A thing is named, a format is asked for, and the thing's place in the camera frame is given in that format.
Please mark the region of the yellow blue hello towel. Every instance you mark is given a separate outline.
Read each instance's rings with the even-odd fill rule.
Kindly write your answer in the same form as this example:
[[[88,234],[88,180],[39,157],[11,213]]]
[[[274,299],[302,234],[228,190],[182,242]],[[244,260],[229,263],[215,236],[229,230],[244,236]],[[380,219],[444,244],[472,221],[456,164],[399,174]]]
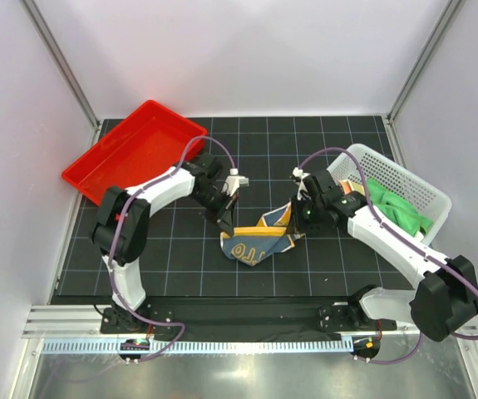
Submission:
[[[291,222],[291,203],[261,215],[255,226],[235,227],[230,236],[225,232],[219,235],[220,248],[231,260],[237,260],[250,267],[266,258],[284,253],[295,247],[302,234],[287,231]]]

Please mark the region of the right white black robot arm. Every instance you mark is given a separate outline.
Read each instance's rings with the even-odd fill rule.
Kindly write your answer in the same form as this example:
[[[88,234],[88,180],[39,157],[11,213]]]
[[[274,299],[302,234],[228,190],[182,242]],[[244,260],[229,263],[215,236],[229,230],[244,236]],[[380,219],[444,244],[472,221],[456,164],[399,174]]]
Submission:
[[[298,193],[291,199],[292,234],[323,227],[344,229],[402,274],[411,287],[395,290],[368,286],[348,300],[347,320],[366,329],[377,319],[412,323],[441,342],[478,315],[476,274],[463,256],[452,259],[417,241],[379,214],[358,191],[344,193],[327,170],[315,174],[294,168]]]

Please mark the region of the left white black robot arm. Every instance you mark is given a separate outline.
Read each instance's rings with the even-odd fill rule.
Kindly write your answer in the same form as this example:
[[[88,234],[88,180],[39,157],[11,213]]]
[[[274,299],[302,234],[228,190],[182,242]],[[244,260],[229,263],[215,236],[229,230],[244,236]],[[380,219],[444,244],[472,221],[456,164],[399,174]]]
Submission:
[[[165,173],[143,184],[122,189],[108,188],[101,200],[96,224],[90,232],[92,243],[101,251],[112,288],[112,310],[120,324],[131,333],[145,329],[148,312],[142,308],[146,292],[140,274],[150,218],[182,198],[191,198],[205,208],[205,218],[220,231],[234,234],[233,214],[239,189],[249,179],[231,167],[218,188],[223,165],[212,155],[178,162]]]

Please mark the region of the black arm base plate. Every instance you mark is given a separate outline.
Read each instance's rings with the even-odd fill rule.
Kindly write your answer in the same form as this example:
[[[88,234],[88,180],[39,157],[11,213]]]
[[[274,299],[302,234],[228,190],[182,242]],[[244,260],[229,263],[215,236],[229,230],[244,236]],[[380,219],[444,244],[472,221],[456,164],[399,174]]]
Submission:
[[[397,329],[367,318],[348,297],[148,297],[136,310],[160,323],[183,323],[184,342],[329,341],[342,333]]]

